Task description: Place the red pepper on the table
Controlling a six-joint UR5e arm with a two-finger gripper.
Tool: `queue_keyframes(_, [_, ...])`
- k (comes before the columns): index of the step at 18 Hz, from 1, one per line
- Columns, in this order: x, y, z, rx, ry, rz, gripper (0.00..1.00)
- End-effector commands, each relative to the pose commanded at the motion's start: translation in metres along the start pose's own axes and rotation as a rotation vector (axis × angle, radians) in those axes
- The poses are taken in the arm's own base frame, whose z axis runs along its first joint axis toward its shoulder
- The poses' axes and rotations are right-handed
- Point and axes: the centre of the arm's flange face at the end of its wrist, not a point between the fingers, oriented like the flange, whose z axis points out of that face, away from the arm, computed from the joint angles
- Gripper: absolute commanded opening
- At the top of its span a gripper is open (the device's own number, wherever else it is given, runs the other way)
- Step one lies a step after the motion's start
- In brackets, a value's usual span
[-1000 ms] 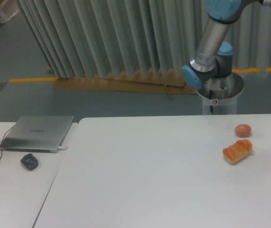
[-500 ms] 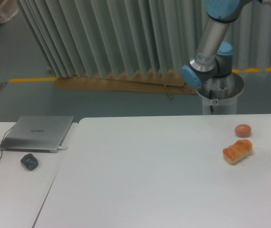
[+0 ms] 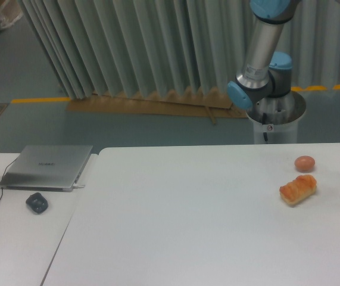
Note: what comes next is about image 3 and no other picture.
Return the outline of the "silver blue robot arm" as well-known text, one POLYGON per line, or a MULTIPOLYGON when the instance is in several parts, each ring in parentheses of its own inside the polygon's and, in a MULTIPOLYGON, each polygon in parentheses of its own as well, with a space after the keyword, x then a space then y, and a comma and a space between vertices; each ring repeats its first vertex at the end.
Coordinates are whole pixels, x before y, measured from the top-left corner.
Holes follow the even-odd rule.
POLYGON ((297 70, 300 87, 340 85, 340 1, 250 1, 255 15, 254 32, 244 64, 236 79, 227 85, 227 94, 237 107, 247 110, 265 97, 283 96, 274 72, 297 70), (302 9, 301 33, 294 55, 277 55, 276 46, 283 27, 302 9))

